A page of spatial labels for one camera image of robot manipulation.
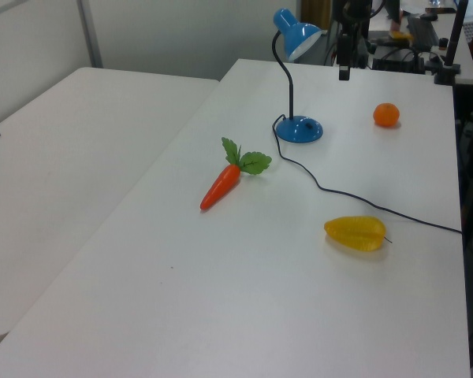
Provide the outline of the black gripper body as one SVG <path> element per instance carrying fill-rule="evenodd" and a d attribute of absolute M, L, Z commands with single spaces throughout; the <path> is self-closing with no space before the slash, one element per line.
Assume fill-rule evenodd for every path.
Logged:
<path fill-rule="evenodd" d="M 349 67 L 352 57 L 352 37 L 342 34 L 337 39 L 337 64 L 340 67 Z"/>

